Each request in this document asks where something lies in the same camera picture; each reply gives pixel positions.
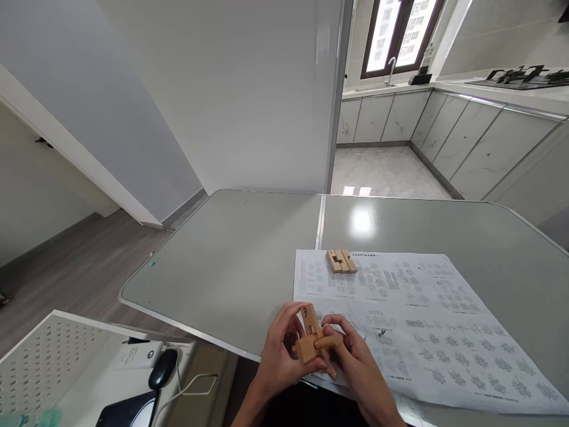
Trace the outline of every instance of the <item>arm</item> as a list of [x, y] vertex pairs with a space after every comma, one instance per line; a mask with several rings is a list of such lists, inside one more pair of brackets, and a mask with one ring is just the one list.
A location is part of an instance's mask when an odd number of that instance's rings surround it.
[[306, 335], [297, 316], [304, 305], [305, 302], [287, 302], [269, 326], [257, 375], [249, 385], [232, 427], [258, 425], [274, 396], [298, 383], [305, 375], [326, 367], [321, 358], [302, 367], [298, 360], [290, 357], [283, 344], [286, 334], [291, 334], [295, 340]]
[[338, 324], [345, 334], [343, 343], [334, 348], [350, 390], [369, 425], [406, 427], [397, 411], [393, 395], [373, 359], [366, 342], [354, 327], [339, 314], [329, 314], [322, 320], [324, 334], [341, 334], [330, 324]]

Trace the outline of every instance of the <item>white cabinet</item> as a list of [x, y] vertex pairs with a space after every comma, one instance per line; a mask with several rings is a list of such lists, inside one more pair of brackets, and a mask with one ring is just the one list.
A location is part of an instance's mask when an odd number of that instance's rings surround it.
[[396, 94], [381, 141], [410, 141], [430, 91]]
[[425, 109], [421, 115], [421, 119], [419, 119], [417, 128], [411, 137], [411, 142], [415, 144], [417, 148], [421, 148], [423, 146], [423, 142], [425, 142], [425, 138], [427, 137], [431, 126], [439, 115], [439, 111], [443, 106], [445, 99], [446, 93], [437, 91], [433, 91], [431, 93], [429, 101], [427, 102], [427, 105], [425, 105]]
[[465, 199], [481, 200], [558, 124], [558, 121], [502, 109], [450, 183]]
[[539, 225], [569, 206], [569, 122], [560, 124], [485, 198]]
[[393, 95], [364, 98], [354, 142], [379, 142], [393, 103]]
[[361, 98], [342, 101], [340, 107], [340, 121], [338, 123], [337, 144], [354, 142], [356, 134], [357, 116], [360, 113]]
[[439, 115], [434, 121], [433, 126], [431, 126], [425, 138], [425, 142], [421, 147], [421, 151], [430, 161], [434, 160], [440, 148], [445, 143], [446, 138], [464, 111], [469, 99], [470, 97], [458, 97], [452, 94], [446, 97], [445, 103], [440, 109]]
[[433, 165], [450, 180], [470, 150], [492, 124], [505, 104], [488, 104], [473, 98], [456, 122]]

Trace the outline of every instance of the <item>sink faucet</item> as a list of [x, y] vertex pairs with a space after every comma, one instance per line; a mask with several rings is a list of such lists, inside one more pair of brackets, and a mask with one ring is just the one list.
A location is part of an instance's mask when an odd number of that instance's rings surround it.
[[395, 56], [389, 60], [387, 65], [391, 64], [392, 62], [393, 64], [391, 65], [391, 72], [389, 73], [389, 78], [385, 81], [386, 86], [391, 86], [391, 76], [393, 75], [393, 70], [395, 69], [395, 63], [397, 62], [397, 58]]

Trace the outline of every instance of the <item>tiled floor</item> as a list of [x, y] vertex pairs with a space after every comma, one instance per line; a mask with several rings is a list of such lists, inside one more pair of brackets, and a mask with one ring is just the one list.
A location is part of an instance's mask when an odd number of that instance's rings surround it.
[[407, 146], [336, 149], [331, 193], [452, 198]]

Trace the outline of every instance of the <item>white pegboard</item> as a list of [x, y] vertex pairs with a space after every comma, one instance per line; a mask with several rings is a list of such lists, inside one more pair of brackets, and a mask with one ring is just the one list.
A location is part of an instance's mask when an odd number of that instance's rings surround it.
[[50, 409], [111, 334], [48, 316], [0, 364], [0, 417]]

